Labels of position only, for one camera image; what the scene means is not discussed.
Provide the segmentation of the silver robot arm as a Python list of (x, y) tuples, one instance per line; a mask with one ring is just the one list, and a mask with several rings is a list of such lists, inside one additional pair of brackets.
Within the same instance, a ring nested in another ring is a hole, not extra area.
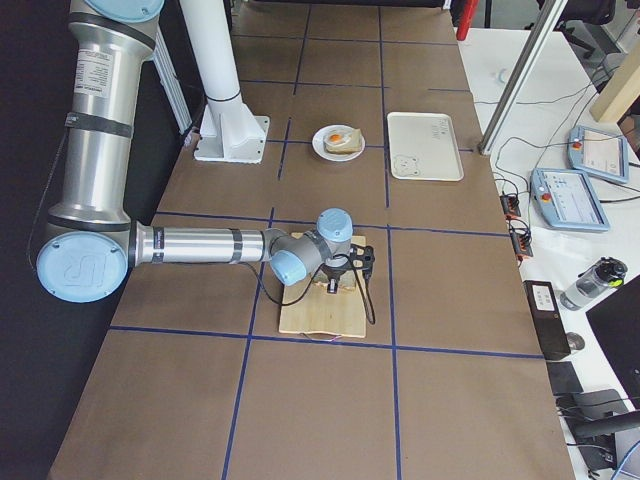
[(49, 211), (36, 262), (43, 288), (69, 302), (113, 293), (143, 263), (266, 262), (291, 286), (319, 271), (336, 282), (353, 266), (352, 221), (323, 211), (299, 237), (278, 229), (151, 227), (123, 207), (142, 65), (155, 53), (159, 1), (74, 1), (69, 27), (79, 45), (73, 104), (65, 121), (61, 201)]

